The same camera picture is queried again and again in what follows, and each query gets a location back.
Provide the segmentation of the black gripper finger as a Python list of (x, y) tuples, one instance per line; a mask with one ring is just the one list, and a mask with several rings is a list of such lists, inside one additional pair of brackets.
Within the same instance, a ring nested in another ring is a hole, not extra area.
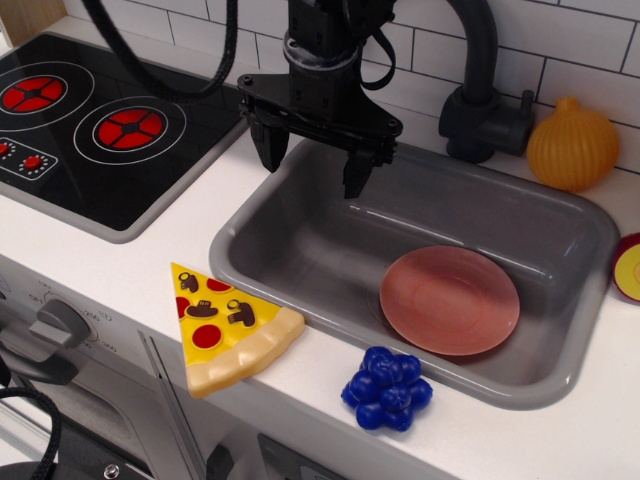
[(262, 165), (271, 173), (278, 170), (286, 155), (289, 132), (281, 127), (252, 119), (249, 123), (251, 137)]
[(372, 159), (364, 153), (350, 153), (343, 169), (344, 198), (360, 196), (372, 172)]

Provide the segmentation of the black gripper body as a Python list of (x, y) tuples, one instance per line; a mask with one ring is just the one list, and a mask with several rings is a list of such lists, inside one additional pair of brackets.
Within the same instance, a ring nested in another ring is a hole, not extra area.
[(244, 74), (238, 78), (241, 111), (291, 134), (364, 153), (372, 165), (390, 163), (403, 129), (399, 119), (364, 93), (350, 67), (333, 72), (294, 68), (285, 74)]

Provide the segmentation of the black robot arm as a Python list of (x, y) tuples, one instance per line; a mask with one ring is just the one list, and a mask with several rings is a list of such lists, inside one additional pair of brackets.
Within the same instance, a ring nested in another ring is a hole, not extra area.
[(392, 161), (400, 120), (367, 91), (386, 86), (361, 76), (363, 47), (373, 38), (395, 55), (382, 26), (393, 19), (391, 1), (291, 1), (283, 54), (286, 74), (244, 75), (238, 80), (246, 117), (263, 166), (275, 172), (296, 134), (347, 152), (344, 195), (360, 195), (372, 170)]

